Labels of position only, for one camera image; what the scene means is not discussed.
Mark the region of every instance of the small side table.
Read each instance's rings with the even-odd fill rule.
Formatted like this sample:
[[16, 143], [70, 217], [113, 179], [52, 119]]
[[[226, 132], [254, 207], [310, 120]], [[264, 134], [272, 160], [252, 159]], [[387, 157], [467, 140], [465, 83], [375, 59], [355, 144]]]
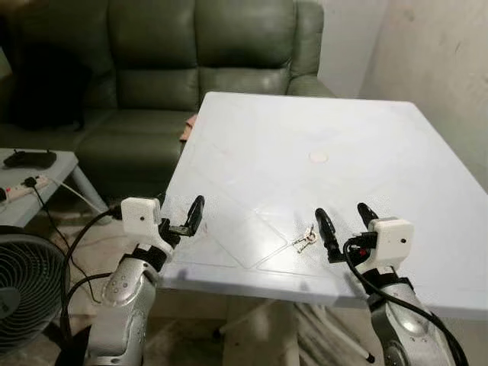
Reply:
[[[21, 149], [25, 151], [36, 151], [31, 149]], [[78, 166], [78, 159], [73, 152], [55, 151], [56, 162], [48, 169], [33, 168], [6, 168], [2, 162], [14, 152], [13, 149], [0, 149], [0, 187], [11, 187], [22, 183], [25, 178], [45, 175], [48, 178], [64, 181], [69, 175], [72, 176], [82, 195], [91, 201], [100, 210], [108, 209], [106, 203], [101, 199], [92, 183], [86, 178], [85, 173]], [[58, 185], [55, 182], [39, 190], [40, 196], [46, 202]], [[18, 198], [12, 202], [0, 204], [0, 225], [24, 227], [41, 209], [40, 202], [35, 194]]]

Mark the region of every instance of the sofa backrest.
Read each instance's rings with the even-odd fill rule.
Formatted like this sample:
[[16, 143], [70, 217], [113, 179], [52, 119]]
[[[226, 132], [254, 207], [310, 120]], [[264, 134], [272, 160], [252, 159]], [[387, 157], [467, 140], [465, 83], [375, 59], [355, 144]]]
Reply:
[[208, 91], [282, 95], [293, 77], [318, 70], [323, 11], [314, 2], [40, 2], [49, 6], [18, 17], [22, 37], [79, 54], [95, 73], [92, 107], [196, 111]]

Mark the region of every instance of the white table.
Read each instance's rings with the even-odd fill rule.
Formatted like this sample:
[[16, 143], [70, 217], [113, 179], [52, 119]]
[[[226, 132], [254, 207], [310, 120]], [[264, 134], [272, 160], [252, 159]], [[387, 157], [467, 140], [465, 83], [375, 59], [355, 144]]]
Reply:
[[[55, 151], [56, 161], [48, 169], [14, 168], [9, 169], [3, 165], [3, 161], [14, 152], [13, 149], [0, 148], [0, 187], [12, 187], [19, 185], [28, 177], [45, 175], [57, 181], [64, 181], [69, 175], [72, 176], [81, 193], [88, 198], [100, 210], [107, 210], [107, 205], [98, 195], [97, 191], [86, 178], [86, 175], [78, 167], [78, 159], [73, 152]], [[58, 188], [58, 184], [51, 182], [39, 190], [44, 202], [49, 200]], [[18, 198], [15, 201], [0, 204], [0, 225], [24, 227], [41, 209], [37, 196], [29, 194]]]
[[204, 218], [161, 285], [336, 307], [364, 307], [346, 264], [319, 240], [291, 241], [323, 207], [338, 241], [365, 231], [356, 210], [415, 225], [400, 275], [439, 316], [488, 316], [488, 198], [414, 104], [209, 93], [163, 205]]

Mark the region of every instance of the wall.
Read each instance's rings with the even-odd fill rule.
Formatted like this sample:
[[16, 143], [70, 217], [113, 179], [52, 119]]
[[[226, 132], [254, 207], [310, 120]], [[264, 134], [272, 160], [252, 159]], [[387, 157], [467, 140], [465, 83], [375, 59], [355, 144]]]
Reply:
[[488, 191], [488, 2], [391, 0], [361, 97], [413, 101]]
[[337, 96], [361, 88], [388, 0], [315, 0], [324, 7], [319, 79]]

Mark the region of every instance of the small key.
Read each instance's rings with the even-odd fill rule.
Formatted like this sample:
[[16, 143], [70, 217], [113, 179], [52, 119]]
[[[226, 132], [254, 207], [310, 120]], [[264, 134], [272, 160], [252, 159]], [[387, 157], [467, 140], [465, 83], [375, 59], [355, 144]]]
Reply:
[[300, 254], [307, 246], [309, 246], [310, 244], [314, 244], [316, 241], [317, 241], [317, 234], [313, 231], [313, 225], [312, 225], [310, 229], [307, 230], [305, 235], [292, 242], [291, 245], [295, 247], [295, 245], [298, 244], [299, 242], [305, 242], [299, 249], [297, 249], [297, 253]]

